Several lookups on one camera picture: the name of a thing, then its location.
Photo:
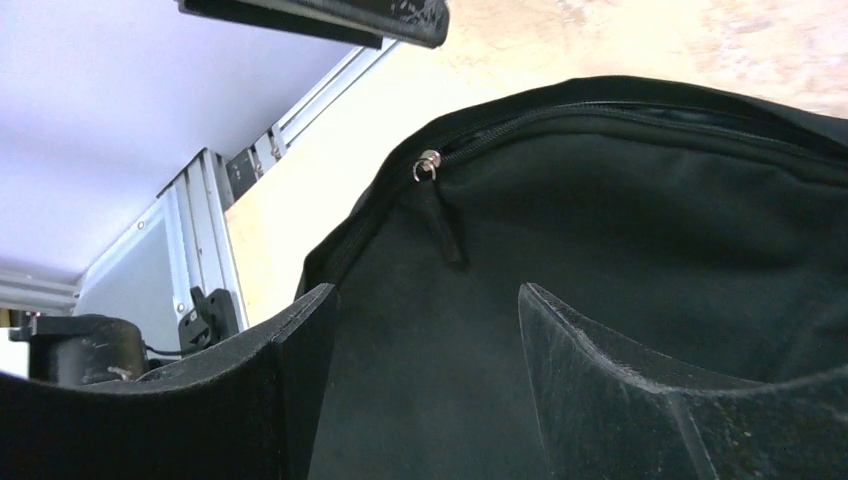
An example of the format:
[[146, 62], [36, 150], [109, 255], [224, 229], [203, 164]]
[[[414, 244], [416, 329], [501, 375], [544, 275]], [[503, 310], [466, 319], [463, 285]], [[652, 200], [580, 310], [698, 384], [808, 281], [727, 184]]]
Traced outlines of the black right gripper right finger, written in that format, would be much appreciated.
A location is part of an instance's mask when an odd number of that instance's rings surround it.
[[847, 370], [759, 383], [648, 348], [535, 284], [519, 322], [554, 479], [843, 479]]

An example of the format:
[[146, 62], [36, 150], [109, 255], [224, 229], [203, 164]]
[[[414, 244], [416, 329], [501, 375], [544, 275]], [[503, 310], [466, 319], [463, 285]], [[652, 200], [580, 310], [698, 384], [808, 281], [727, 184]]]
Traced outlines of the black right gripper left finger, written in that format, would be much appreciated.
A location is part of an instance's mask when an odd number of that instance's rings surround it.
[[304, 479], [338, 319], [321, 284], [273, 318], [136, 381], [3, 375], [5, 479]]

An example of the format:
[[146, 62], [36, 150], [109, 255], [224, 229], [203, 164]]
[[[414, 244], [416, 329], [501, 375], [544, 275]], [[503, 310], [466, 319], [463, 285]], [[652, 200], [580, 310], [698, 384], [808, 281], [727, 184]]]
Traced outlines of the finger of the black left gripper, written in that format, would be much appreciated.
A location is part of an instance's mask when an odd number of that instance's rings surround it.
[[426, 48], [445, 42], [445, 1], [178, 0], [184, 14], [378, 49], [385, 39]]

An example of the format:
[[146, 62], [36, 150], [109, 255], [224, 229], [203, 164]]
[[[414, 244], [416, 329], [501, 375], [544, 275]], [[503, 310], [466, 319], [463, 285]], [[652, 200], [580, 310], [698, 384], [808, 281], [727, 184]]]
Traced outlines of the black student backpack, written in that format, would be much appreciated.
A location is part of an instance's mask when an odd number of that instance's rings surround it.
[[438, 118], [306, 258], [340, 297], [314, 479], [554, 479], [519, 322], [535, 284], [687, 364], [847, 370], [847, 123], [626, 76]]

